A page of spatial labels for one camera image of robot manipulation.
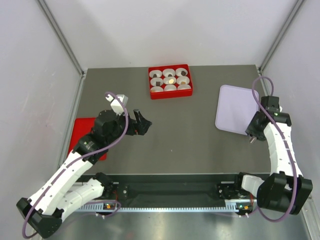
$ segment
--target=red tray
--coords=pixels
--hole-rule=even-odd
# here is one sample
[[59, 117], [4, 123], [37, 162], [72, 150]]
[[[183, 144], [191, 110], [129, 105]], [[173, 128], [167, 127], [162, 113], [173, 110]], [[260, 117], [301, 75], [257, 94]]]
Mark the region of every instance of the red tray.
[[184, 90], [175, 90], [175, 91], [162, 91], [162, 92], [150, 92], [150, 97], [151, 99], [155, 100], [155, 99], [170, 99], [170, 98], [179, 98], [179, 97], [188, 97], [191, 96], [193, 91], [194, 91], [194, 87], [192, 84], [192, 80], [191, 80], [191, 75], [190, 75], [190, 70], [189, 70], [189, 66], [187, 64], [179, 64], [179, 65], [169, 65], [169, 66], [153, 66], [153, 67], [149, 67], [148, 69], [148, 79], [149, 79], [149, 91], [151, 90], [151, 88], [153, 87], [150, 84], [150, 81], [152, 79], [152, 77], [149, 76], [149, 73], [153, 70], [160, 70], [161, 72], [165, 69], [173, 69], [176, 70], [178, 68], [184, 68], [188, 71], [188, 74], [186, 75], [189, 79], [190, 79], [190, 87], [191, 89], [184, 89]]
[[[84, 135], [90, 133], [91, 128], [95, 124], [95, 117], [86, 117], [86, 118], [77, 118], [74, 121], [74, 126], [72, 130], [70, 145], [69, 145], [69, 151], [70, 153], [72, 149], [76, 146], [80, 138], [82, 138]], [[100, 157], [100, 161], [106, 160], [107, 154], [104, 154], [102, 157]]]

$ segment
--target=white backdrop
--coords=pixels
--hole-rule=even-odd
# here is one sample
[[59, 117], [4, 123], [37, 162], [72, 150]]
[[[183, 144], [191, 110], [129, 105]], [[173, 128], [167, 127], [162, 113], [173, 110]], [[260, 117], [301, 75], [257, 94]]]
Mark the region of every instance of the white backdrop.
[[20, 240], [16, 208], [56, 171], [80, 75], [36, 1], [0, 8], [0, 238]]
[[81, 66], [260, 65], [295, 0], [47, 0]]
[[295, 156], [303, 175], [313, 181], [320, 213], [320, 1], [302, 7], [264, 75], [274, 80], [274, 94], [292, 120]]

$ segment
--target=circular compartment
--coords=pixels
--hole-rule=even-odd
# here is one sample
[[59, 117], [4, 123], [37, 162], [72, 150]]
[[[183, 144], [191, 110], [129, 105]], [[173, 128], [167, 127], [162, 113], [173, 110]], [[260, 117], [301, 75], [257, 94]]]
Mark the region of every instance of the circular compartment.
[[164, 89], [160, 86], [153, 86], [151, 89], [150, 89], [150, 92], [151, 93], [159, 93], [159, 92], [163, 92]]
[[165, 77], [174, 77], [176, 75], [176, 71], [173, 70], [172, 68], [167, 68], [163, 70], [163, 76]]
[[177, 79], [174, 76], [167, 76], [163, 79], [164, 84], [175, 84]]
[[177, 78], [176, 83], [181, 85], [181, 84], [189, 84], [190, 79], [187, 76], [180, 76]]
[[165, 92], [175, 91], [175, 90], [177, 90], [177, 87], [176, 87], [175, 85], [172, 85], [172, 84], [167, 85], [167, 86], [164, 87], [164, 91], [165, 91]]
[[178, 90], [185, 90], [185, 89], [191, 89], [191, 86], [188, 84], [181, 84], [177, 88]]
[[149, 73], [150, 78], [160, 78], [162, 76], [162, 71], [153, 70]]
[[164, 81], [160, 77], [155, 77], [150, 80], [150, 84], [154, 87], [160, 87], [162, 84], [164, 84]]
[[175, 70], [175, 74], [179, 77], [183, 77], [183, 76], [187, 76], [188, 75], [188, 71], [182, 67], [178, 68], [177, 70]]

